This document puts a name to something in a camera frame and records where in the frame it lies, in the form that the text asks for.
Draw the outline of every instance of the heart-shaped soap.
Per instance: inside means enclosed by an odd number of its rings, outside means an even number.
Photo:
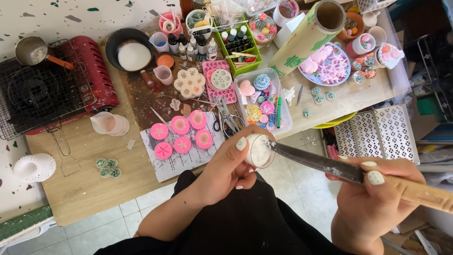
[[[251,96],[255,93],[255,87],[253,87],[249,80],[243,80],[239,85],[239,90],[244,96]]]

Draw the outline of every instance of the portable gas stove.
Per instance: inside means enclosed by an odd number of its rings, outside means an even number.
[[[0,63],[1,139],[50,132],[120,104],[95,41],[86,36],[63,39],[50,44],[50,52],[76,69],[49,61],[35,66],[15,59]]]

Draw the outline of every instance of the saucepan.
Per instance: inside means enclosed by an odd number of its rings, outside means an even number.
[[[148,36],[133,28],[114,32],[106,44],[106,55],[110,63],[124,72],[140,71],[140,75],[148,87],[155,83],[145,71],[145,67],[153,59],[153,52],[154,47],[149,42]]]
[[[38,36],[22,38],[16,45],[16,58],[23,65],[36,65],[47,59],[69,70],[75,69],[73,64],[49,55],[46,42]]]

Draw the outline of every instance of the hand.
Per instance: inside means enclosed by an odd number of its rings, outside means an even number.
[[[332,243],[355,254],[383,254],[380,236],[401,223],[418,204],[402,200],[385,175],[399,176],[426,184],[415,164],[407,159],[345,157],[338,160],[360,166],[365,185],[326,174],[332,181],[344,181],[337,197],[338,210],[332,220]]]
[[[223,142],[203,173],[192,184],[202,205],[213,205],[219,202],[234,187],[250,189],[255,184],[256,167],[244,162],[249,150],[246,137],[252,133],[265,134],[271,140],[275,140],[269,131],[256,125],[249,125]]]

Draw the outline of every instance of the white floor tile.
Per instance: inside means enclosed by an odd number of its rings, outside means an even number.
[[[327,239],[330,237],[330,224],[337,211],[337,195],[341,182],[324,188],[316,193],[302,198],[310,224],[315,227]]]
[[[134,212],[133,214],[129,214],[128,216],[124,217],[124,221],[126,222],[126,227],[129,232],[129,237],[134,237],[135,233],[139,229],[139,225],[142,221],[142,217],[139,211]]]
[[[298,148],[307,143],[314,142],[320,138],[321,131],[319,129],[311,128],[280,139],[279,142],[294,148]]]
[[[32,252],[29,255],[72,255],[72,252],[69,247],[69,242],[67,240],[63,240],[44,249]]]
[[[137,200],[135,200],[135,199],[132,199],[129,202],[120,204],[120,208],[121,208],[121,213],[123,214],[123,216],[127,216],[136,211],[140,211],[139,205],[137,204]]]
[[[10,255],[25,255],[50,245],[66,240],[64,229],[59,226],[51,227],[44,234],[22,243],[8,247]]]
[[[258,172],[272,186],[275,196],[285,203],[290,204],[300,199],[288,163],[283,156],[276,155],[269,167],[260,169]]]
[[[124,219],[112,221],[68,239],[73,255],[93,255],[98,249],[129,238]]]
[[[122,217],[123,215],[121,213],[120,207],[115,206],[111,209],[102,211],[95,215],[91,215],[83,220],[69,224],[64,227],[64,230],[66,231],[66,236],[70,238]]]
[[[151,191],[148,194],[137,197],[137,204],[139,205],[140,210],[170,199],[171,195],[174,193],[175,184],[176,183],[174,182],[155,191]]]
[[[289,206],[295,213],[297,213],[297,215],[299,215],[299,217],[302,218],[302,220],[310,224],[310,220],[308,219],[307,212],[305,211],[305,207],[301,199],[290,203]]]
[[[324,147],[321,140],[305,144],[299,147],[299,149],[324,156]],[[306,197],[335,183],[334,181],[328,180],[321,171],[301,165],[289,159],[287,159],[287,162],[289,169],[293,174],[294,182],[296,183],[300,197]]]
[[[140,213],[142,214],[142,218],[144,219],[149,214],[150,211],[152,211],[154,208],[156,208],[157,206],[159,206],[160,204],[162,204],[165,201],[162,201],[162,202],[160,202],[158,204],[155,204],[155,205],[152,205],[150,207],[147,207],[145,209],[140,210]]]

